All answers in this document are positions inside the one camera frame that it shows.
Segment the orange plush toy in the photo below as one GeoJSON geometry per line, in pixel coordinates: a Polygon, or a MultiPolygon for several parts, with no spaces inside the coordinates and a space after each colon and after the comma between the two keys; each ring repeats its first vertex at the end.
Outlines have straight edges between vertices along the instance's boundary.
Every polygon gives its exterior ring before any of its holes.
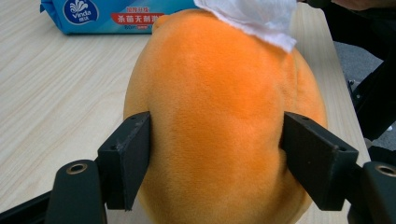
{"type": "Polygon", "coordinates": [[[326,127],[317,83],[297,49],[219,18],[160,17],[136,62],[124,117],[152,125],[139,200],[155,223],[296,222],[311,199],[279,142],[285,111],[326,127]]]}

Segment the blue wet wipes package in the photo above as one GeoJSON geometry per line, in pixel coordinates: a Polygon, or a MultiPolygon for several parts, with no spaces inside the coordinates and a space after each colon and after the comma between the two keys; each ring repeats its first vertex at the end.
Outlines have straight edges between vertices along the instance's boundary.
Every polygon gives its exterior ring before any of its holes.
{"type": "Polygon", "coordinates": [[[193,0],[41,0],[56,26],[71,34],[150,34],[161,16],[197,8],[193,0]]]}

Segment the white cloth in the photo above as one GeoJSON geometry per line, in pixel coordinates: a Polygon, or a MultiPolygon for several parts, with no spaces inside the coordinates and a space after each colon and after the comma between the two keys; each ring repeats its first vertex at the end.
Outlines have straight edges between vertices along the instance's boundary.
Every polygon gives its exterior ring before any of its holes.
{"type": "Polygon", "coordinates": [[[290,52],[296,40],[290,36],[290,20],[296,0],[194,0],[196,6],[220,20],[290,52]]]}

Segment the wood grain surface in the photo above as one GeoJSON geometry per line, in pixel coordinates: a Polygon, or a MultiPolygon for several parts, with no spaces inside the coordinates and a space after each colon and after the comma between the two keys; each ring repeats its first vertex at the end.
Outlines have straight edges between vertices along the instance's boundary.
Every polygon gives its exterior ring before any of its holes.
{"type": "MultiPolygon", "coordinates": [[[[0,213],[51,190],[56,171],[96,150],[122,122],[124,94],[149,35],[63,35],[38,0],[0,2],[0,213]]],[[[297,48],[318,79],[330,131],[368,160],[323,14],[300,5],[297,48]]],[[[300,223],[347,223],[311,206],[300,223]]],[[[109,223],[150,223],[109,211],[109,223]]]]}

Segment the person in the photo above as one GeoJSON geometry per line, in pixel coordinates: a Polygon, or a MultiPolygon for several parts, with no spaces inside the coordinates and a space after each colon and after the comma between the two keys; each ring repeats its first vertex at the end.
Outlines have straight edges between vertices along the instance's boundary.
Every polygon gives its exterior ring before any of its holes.
{"type": "Polygon", "coordinates": [[[352,92],[362,134],[373,141],[396,120],[396,0],[332,0],[321,9],[332,40],[383,60],[352,92]]]}

